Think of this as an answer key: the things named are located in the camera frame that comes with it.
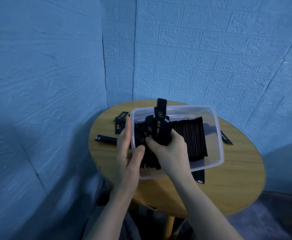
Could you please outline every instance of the yellow tabletop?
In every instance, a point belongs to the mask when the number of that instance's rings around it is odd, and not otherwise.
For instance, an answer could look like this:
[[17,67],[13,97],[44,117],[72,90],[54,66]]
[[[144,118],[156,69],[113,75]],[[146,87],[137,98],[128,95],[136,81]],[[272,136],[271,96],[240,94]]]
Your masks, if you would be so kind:
[[[135,108],[154,107],[156,102],[136,100],[118,104],[102,113],[92,126],[89,150],[97,167],[111,183],[114,183],[117,172],[116,146],[97,142],[96,136],[118,137],[113,122],[116,116]],[[167,105],[183,104],[168,101]],[[234,145],[223,143],[224,163],[205,169],[205,184],[197,184],[218,209],[228,215],[254,202],[264,188],[266,175],[263,161],[252,142],[225,120],[219,118],[219,123],[220,129]],[[187,218],[185,206],[168,177],[140,180],[133,200],[170,216]]]

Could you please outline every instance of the wood grain surface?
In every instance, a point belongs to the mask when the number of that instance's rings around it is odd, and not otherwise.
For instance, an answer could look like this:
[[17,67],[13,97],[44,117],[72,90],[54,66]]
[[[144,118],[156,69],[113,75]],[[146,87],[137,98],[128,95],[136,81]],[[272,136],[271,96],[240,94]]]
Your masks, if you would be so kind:
[[[183,105],[168,101],[167,105]],[[114,118],[123,111],[131,112],[135,108],[156,106],[156,100],[137,100],[118,104],[95,121],[89,134],[89,150],[103,175],[114,183],[117,163],[116,146],[95,141],[98,134],[118,137],[115,134]],[[234,145],[224,146],[223,164],[205,169],[205,184],[197,183],[202,191],[225,215],[235,213],[260,195],[265,184],[265,168],[254,145],[230,123],[219,118],[220,129]],[[140,180],[133,200],[170,216],[187,218],[183,202],[178,196],[171,180],[162,177],[152,180]]]

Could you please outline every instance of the person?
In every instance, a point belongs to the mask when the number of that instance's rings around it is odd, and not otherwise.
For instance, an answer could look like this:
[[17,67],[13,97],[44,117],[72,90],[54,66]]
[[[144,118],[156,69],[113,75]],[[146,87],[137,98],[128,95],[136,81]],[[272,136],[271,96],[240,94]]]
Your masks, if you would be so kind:
[[[99,210],[99,217],[94,215],[89,219],[88,225],[92,225],[92,228],[86,227],[85,240],[140,239],[136,226],[129,229],[130,236],[123,234],[125,230],[122,230],[123,222],[128,221],[125,224],[126,232],[127,227],[134,224],[127,209],[138,186],[139,168],[145,152],[145,147],[141,145],[136,148],[134,154],[128,153],[131,123],[130,117],[127,117],[125,129],[117,141],[119,169],[109,202]],[[195,182],[191,174],[184,138],[174,130],[171,135],[172,141],[168,146],[159,145],[150,137],[146,138],[146,142],[156,154],[161,168],[173,182],[182,199],[196,239],[242,239]]]

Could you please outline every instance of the transparent plastic bin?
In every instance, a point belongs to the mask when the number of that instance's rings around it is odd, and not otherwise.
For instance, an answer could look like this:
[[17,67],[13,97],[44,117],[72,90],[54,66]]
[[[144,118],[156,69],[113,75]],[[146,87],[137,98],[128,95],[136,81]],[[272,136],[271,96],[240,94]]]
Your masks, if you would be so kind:
[[[130,113],[132,119],[132,139],[131,145],[133,152],[136,149],[134,125],[145,121],[145,117],[154,114],[154,107],[137,108]],[[224,162],[224,149],[221,140],[220,127],[216,109],[212,106],[192,106],[192,105],[178,105],[167,106],[166,115],[169,116],[170,121],[192,120],[197,117],[203,118],[204,134],[207,147],[207,157],[203,160],[190,162],[191,171],[198,171],[206,168],[218,166]],[[166,176],[163,170],[156,170],[155,168],[141,168],[140,179],[159,178]]]

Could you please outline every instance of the stack of black packets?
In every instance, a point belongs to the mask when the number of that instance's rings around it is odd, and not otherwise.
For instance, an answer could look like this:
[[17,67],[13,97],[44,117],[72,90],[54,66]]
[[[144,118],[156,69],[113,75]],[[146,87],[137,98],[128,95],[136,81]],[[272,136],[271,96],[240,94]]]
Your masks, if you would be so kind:
[[156,155],[149,149],[145,138],[152,137],[160,145],[168,145],[171,138],[171,130],[179,133],[187,144],[189,161],[198,161],[207,155],[203,120],[201,117],[194,120],[170,121],[166,116],[167,100],[158,99],[154,114],[147,116],[142,123],[134,126],[135,145],[145,146],[145,154],[141,162],[141,168],[161,169]]

